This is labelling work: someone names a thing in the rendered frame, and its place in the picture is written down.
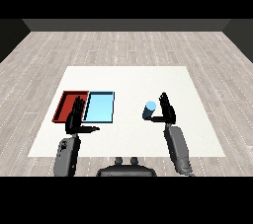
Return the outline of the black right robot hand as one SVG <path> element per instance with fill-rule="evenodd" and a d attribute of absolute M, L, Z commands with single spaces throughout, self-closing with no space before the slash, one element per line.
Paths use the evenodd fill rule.
<path fill-rule="evenodd" d="M 164 122 L 168 124 L 175 124 L 176 113 L 174 108 L 170 105 L 168 96 L 165 92 L 163 92 L 159 97 L 159 103 L 162 110 L 162 116 L 150 116 L 147 118 L 147 120 L 151 120 L 153 122 Z"/>

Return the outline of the small blue can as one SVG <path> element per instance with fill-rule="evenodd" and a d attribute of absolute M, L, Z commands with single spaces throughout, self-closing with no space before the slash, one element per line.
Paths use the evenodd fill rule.
<path fill-rule="evenodd" d="M 155 110 L 156 104 L 152 101 L 147 102 L 142 113 L 142 118 L 147 119 L 148 117 L 152 117 Z"/>

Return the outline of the dark grey robot body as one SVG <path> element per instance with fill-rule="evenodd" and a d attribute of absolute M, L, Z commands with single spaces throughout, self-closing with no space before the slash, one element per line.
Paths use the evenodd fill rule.
<path fill-rule="evenodd" d="M 151 168 L 140 166 L 136 157 L 130 158 L 129 165 L 124 165 L 123 158 L 117 157 L 115 164 L 100 169 L 97 177 L 156 177 L 156 173 Z"/>

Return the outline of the red shallow open box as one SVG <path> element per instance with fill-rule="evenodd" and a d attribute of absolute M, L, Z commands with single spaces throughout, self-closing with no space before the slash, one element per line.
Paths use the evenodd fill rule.
<path fill-rule="evenodd" d="M 66 123 L 67 117 L 72 111 L 75 99 L 79 97 L 84 102 L 87 102 L 88 95 L 88 91 L 64 91 L 51 121 L 54 123 Z"/>

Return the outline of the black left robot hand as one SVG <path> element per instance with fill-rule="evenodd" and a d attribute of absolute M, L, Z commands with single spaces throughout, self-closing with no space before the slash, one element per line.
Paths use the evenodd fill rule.
<path fill-rule="evenodd" d="M 67 116 L 65 123 L 65 132 L 67 134 L 76 133 L 91 133 L 99 130 L 96 126 L 82 126 L 82 114 L 84 110 L 85 101 L 77 96 L 73 102 L 72 110 Z"/>

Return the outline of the light blue shallow open box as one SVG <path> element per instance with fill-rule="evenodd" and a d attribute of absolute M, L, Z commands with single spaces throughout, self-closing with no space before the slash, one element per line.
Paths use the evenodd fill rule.
<path fill-rule="evenodd" d="M 91 91 L 83 114 L 83 123 L 112 123 L 115 93 Z"/>

